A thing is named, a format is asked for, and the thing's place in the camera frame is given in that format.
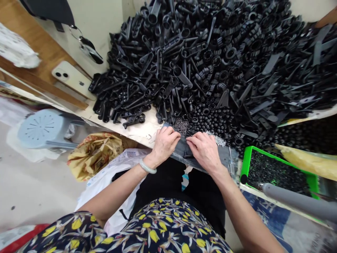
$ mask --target green tray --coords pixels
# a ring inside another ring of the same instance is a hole
[[[292,167],[294,167],[295,169],[299,169],[299,168],[297,168],[296,166],[294,166],[293,164],[291,164],[290,162],[287,162],[286,160],[283,160],[283,159],[281,159],[281,158],[278,158],[277,156],[271,155],[271,154],[269,154],[269,153],[267,153],[267,152],[265,152],[265,151],[263,151],[263,150],[261,150],[261,149],[259,149],[259,148],[257,148],[257,147],[249,146],[249,147],[247,147],[247,148],[245,149],[245,155],[244,155],[243,162],[242,162],[242,170],[241,170],[240,179],[241,179],[242,175],[248,176],[248,173],[249,173],[249,167],[250,167],[250,160],[251,160],[251,158],[252,158],[252,151],[253,151],[253,150],[255,150],[255,151],[257,151],[257,152],[259,152],[259,153],[261,153],[261,154],[263,154],[263,155],[269,156],[269,157],[271,157],[271,158],[273,158],[273,159],[276,159],[276,160],[278,160],[278,161],[280,161],[280,162],[283,162],[283,163],[285,163],[285,164],[287,164],[287,165],[289,165],[289,166],[292,166]],[[299,169],[299,170],[306,174],[306,182],[307,182],[308,185],[309,185],[310,191],[315,192],[315,193],[318,193],[318,192],[319,192],[319,186],[318,186],[318,177],[317,177],[317,175],[312,174],[312,173],[307,172],[307,171],[304,171],[304,170],[301,170],[301,169]],[[312,196],[314,199],[319,199],[319,197],[316,196],[316,195],[313,194],[313,193],[311,194],[311,196]]]

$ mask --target hand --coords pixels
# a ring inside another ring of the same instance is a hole
[[[207,172],[211,173],[222,167],[214,135],[197,132],[192,137],[187,137],[186,140],[195,159]]]
[[[149,164],[144,160],[145,164],[150,167],[157,167],[165,162],[175,150],[180,138],[181,134],[175,132],[171,126],[158,129],[153,150],[146,157]]]

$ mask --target black pants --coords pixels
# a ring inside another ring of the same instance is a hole
[[[182,192],[181,182],[185,169],[185,164],[169,158],[157,168],[156,174],[148,174],[137,191],[130,218],[152,200],[175,198],[198,209],[212,225],[214,231],[225,238],[226,207],[218,186],[210,175],[193,169],[189,173],[189,185]],[[116,174],[114,179],[119,176],[121,176],[120,173]]]

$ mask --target bangle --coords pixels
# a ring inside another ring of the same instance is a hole
[[[143,159],[140,160],[139,165],[140,165],[140,166],[143,168],[143,170],[145,170],[146,172],[149,172],[149,173],[151,173],[151,174],[157,173],[157,169],[156,169],[156,168],[155,168],[155,169],[151,169],[149,166],[147,166],[147,165],[144,163]]]

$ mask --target red object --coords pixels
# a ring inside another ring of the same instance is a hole
[[[7,247],[0,250],[0,253],[14,253],[23,247],[27,242],[29,242],[34,236],[38,235],[40,232],[46,229],[49,224],[38,224],[35,225],[34,230],[22,235],[19,239],[9,244]]]

